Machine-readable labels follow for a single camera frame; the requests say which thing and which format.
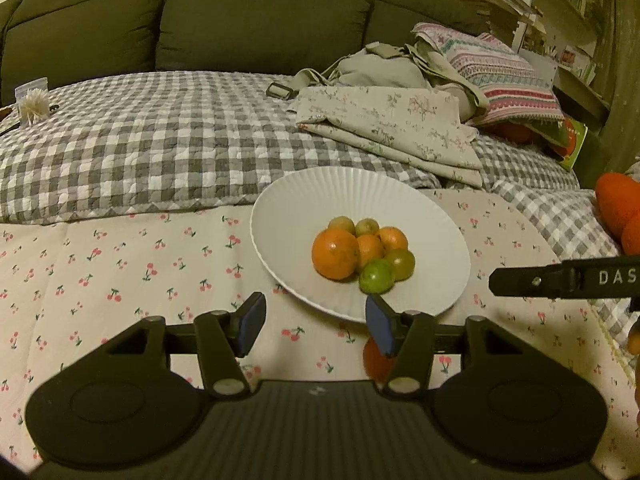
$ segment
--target clear plastic bag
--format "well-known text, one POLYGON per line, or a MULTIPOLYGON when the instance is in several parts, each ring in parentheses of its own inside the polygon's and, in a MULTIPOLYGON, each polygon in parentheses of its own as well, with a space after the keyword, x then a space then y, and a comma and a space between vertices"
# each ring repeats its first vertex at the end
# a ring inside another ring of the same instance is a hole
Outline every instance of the clear plastic bag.
POLYGON ((15 101, 20 114, 20 124, 35 124, 48 119, 49 81, 46 77, 36 79, 15 89, 15 101))

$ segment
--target green fruit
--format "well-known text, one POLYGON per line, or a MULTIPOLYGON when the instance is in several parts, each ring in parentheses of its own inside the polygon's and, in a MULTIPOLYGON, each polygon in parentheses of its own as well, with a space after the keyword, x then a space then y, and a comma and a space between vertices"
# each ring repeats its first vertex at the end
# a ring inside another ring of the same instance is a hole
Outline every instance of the green fruit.
POLYGON ((356 224, 356 238, 362 235, 374 235, 380 226, 373 218, 363 218, 356 224))
POLYGON ((385 256, 385 260, 393 267, 396 282, 406 280, 414 273, 415 256, 407 249, 393 249, 389 251, 385 256))
POLYGON ((365 294, 384 294, 394 286, 394 270, 387 260, 371 260, 358 278, 365 294))
POLYGON ((353 220, 351 220, 351 218, 349 218, 348 216, 337 216, 329 222, 327 228, 343 229, 347 232, 350 232, 354 236, 356 234, 356 226, 353 225, 353 220))

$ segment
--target beige bag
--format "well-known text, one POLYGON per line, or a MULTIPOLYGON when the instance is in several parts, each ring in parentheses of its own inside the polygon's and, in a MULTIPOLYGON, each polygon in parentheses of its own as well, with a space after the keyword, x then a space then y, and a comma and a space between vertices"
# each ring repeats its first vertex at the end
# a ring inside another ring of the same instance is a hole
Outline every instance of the beige bag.
POLYGON ((426 44, 424 40, 418 40, 415 46, 398 48, 378 41, 369 43, 356 54, 341 57, 322 73, 305 68, 289 85, 271 83, 267 95, 288 100, 302 88, 315 85, 436 87, 458 98, 461 122, 483 114, 489 103, 482 91, 460 76, 442 55, 438 57, 428 44, 421 46, 420 42, 426 44))

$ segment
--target ribbed black surface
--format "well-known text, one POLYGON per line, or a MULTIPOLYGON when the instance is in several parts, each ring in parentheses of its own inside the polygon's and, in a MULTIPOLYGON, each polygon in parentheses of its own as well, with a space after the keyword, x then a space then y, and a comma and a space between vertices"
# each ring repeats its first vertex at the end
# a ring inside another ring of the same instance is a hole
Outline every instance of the ribbed black surface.
POLYGON ((367 382, 266 381, 215 405, 201 428, 156 462, 119 472, 47 464, 38 480, 602 480, 589 465, 544 473, 495 470, 450 446, 422 408, 367 382))

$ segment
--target folded floral cloth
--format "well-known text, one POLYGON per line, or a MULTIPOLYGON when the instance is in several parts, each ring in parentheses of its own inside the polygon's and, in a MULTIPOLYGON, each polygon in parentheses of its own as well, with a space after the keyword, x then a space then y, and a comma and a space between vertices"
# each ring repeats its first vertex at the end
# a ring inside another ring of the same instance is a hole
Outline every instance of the folded floral cloth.
POLYGON ((458 108, 456 97, 431 89, 313 86, 290 110, 302 130, 479 188, 470 143, 478 131, 460 123, 458 108))

